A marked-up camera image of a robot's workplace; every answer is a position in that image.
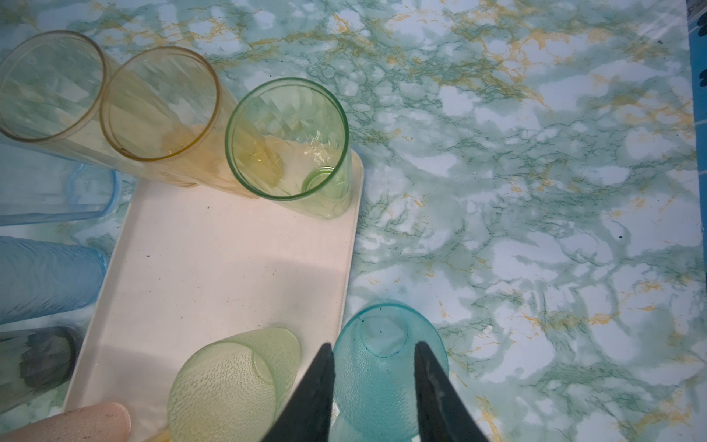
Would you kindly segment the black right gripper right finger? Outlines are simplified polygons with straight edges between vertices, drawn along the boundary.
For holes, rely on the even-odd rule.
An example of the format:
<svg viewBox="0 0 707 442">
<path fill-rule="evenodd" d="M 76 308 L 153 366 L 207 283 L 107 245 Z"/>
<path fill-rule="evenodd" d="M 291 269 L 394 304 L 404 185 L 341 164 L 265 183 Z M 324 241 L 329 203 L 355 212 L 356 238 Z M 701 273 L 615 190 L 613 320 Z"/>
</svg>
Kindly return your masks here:
<svg viewBox="0 0 707 442">
<path fill-rule="evenodd" d="M 415 345 L 414 380 L 421 441 L 488 441 L 425 342 Z"/>
</svg>

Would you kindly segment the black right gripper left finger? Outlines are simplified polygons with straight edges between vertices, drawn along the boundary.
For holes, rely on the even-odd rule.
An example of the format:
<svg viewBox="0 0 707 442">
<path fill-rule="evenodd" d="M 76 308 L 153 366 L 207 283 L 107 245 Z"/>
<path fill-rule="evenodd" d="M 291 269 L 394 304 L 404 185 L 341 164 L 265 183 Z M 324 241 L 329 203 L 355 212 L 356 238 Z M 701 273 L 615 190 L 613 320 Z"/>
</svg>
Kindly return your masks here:
<svg viewBox="0 0 707 442">
<path fill-rule="evenodd" d="M 327 442 L 335 368 L 333 348 L 323 344 L 263 441 Z"/>
</svg>

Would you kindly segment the frosted light green glass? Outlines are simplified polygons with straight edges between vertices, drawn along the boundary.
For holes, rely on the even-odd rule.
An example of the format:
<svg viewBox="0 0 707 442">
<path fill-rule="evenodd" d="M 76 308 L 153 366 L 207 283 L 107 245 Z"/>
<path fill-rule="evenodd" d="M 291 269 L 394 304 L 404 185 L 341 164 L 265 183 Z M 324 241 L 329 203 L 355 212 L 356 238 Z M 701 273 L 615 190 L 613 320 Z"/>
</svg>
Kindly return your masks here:
<svg viewBox="0 0 707 442">
<path fill-rule="evenodd" d="M 285 328 L 208 344 L 182 366 L 168 400 L 174 441 L 260 441 L 284 407 L 301 362 Z"/>
</svg>

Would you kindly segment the frosted pink glass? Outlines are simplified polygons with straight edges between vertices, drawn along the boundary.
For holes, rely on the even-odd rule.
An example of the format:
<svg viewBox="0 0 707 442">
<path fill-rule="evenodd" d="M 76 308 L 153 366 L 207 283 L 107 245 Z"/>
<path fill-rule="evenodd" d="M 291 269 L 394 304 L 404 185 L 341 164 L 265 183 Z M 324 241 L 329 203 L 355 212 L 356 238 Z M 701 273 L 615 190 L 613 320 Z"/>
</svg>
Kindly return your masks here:
<svg viewBox="0 0 707 442">
<path fill-rule="evenodd" d="M 26 425 L 2 441 L 127 441 L 131 418 L 121 403 L 100 403 Z"/>
</svg>

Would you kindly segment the green clear glass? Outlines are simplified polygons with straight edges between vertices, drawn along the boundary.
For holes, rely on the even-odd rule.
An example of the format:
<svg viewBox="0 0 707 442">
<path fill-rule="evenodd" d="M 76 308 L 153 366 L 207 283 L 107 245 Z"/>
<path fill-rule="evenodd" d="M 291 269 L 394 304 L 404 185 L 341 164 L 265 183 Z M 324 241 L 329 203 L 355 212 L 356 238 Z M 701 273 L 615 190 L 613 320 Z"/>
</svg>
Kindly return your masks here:
<svg viewBox="0 0 707 442">
<path fill-rule="evenodd" d="M 314 81 L 284 77 L 254 88 L 228 120 L 225 154 L 246 190 L 300 214 L 335 219 L 353 200 L 347 116 Z"/>
</svg>

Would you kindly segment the blue clear glass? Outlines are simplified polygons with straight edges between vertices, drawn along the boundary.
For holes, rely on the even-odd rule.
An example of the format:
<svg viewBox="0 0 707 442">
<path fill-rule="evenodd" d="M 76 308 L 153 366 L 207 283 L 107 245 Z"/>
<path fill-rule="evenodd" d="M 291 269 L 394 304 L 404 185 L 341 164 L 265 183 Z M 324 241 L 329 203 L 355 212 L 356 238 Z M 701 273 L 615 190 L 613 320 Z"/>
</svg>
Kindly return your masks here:
<svg viewBox="0 0 707 442">
<path fill-rule="evenodd" d="M 74 311 L 92 303 L 108 269 L 98 250 L 1 238 L 1 322 Z"/>
</svg>

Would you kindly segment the yellow glass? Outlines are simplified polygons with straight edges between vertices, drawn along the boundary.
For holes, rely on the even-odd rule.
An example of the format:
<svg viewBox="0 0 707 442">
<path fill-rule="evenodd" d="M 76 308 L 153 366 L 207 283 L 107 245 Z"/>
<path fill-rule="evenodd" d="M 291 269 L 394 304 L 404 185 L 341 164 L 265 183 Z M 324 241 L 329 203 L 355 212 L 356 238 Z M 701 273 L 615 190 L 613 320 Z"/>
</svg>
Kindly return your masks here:
<svg viewBox="0 0 707 442">
<path fill-rule="evenodd" d="M 249 197 L 226 160 L 226 127 L 236 106 L 202 55 L 169 46 L 121 66 L 99 114 L 103 134 L 125 158 Z"/>
<path fill-rule="evenodd" d="M 137 177 L 169 177 L 125 158 L 105 138 L 101 97 L 119 64 L 73 31 L 42 33 L 1 62 L 1 133 L 53 154 Z"/>
</svg>

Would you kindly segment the teal clear glass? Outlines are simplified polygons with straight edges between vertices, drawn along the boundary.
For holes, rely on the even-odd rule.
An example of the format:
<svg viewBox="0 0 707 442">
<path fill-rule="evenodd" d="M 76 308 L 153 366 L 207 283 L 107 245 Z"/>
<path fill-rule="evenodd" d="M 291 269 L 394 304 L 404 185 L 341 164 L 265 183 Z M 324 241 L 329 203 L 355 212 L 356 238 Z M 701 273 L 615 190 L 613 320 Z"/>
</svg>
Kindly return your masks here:
<svg viewBox="0 0 707 442">
<path fill-rule="evenodd" d="M 115 171 L 1 145 L 1 224 L 66 222 L 103 217 L 118 201 Z"/>
</svg>

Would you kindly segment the olive clear small glass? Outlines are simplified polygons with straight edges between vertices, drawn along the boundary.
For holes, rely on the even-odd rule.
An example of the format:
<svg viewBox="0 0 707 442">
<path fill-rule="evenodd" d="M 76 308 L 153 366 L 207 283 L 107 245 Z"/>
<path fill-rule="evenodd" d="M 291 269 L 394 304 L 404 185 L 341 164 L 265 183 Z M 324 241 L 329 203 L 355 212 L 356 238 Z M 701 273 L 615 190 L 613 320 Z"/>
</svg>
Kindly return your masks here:
<svg viewBox="0 0 707 442">
<path fill-rule="evenodd" d="M 164 430 L 156 436 L 146 439 L 144 442 L 171 442 L 170 432 L 169 430 Z"/>
</svg>

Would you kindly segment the beige rectangular tray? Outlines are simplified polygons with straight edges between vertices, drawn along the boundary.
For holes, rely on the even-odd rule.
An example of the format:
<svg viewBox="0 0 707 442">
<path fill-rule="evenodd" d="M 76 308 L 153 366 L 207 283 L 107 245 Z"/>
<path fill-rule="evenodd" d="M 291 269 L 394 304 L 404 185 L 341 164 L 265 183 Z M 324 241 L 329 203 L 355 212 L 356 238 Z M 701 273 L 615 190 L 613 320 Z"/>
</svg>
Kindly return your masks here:
<svg viewBox="0 0 707 442">
<path fill-rule="evenodd" d="M 204 186 L 140 180 L 110 259 L 64 407 L 124 405 L 131 438 L 167 425 L 169 389 L 200 348 L 275 326 L 308 365 L 342 317 L 364 184 L 333 220 Z"/>
</svg>

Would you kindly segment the teal glass right upper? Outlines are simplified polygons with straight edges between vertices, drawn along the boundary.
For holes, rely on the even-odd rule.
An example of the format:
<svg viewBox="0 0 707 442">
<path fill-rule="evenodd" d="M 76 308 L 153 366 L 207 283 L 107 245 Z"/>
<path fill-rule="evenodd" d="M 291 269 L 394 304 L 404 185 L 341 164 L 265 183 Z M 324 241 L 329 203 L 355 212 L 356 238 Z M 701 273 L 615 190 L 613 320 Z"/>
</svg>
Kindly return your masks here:
<svg viewBox="0 0 707 442">
<path fill-rule="evenodd" d="M 427 343 L 445 372 L 447 351 L 421 313 L 392 299 L 356 313 L 333 351 L 333 399 L 339 414 L 331 441 L 411 441 L 418 435 L 414 348 Z"/>
</svg>

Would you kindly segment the dark grey clear glass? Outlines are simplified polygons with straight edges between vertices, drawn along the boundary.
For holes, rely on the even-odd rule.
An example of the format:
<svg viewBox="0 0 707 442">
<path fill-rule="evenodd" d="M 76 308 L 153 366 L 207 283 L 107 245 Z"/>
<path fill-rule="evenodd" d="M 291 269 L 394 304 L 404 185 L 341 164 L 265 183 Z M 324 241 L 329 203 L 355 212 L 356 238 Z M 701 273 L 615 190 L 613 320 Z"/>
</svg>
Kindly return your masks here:
<svg viewBox="0 0 707 442">
<path fill-rule="evenodd" d="M 83 338 L 73 328 L 46 327 L 1 333 L 1 412 L 69 381 Z"/>
</svg>

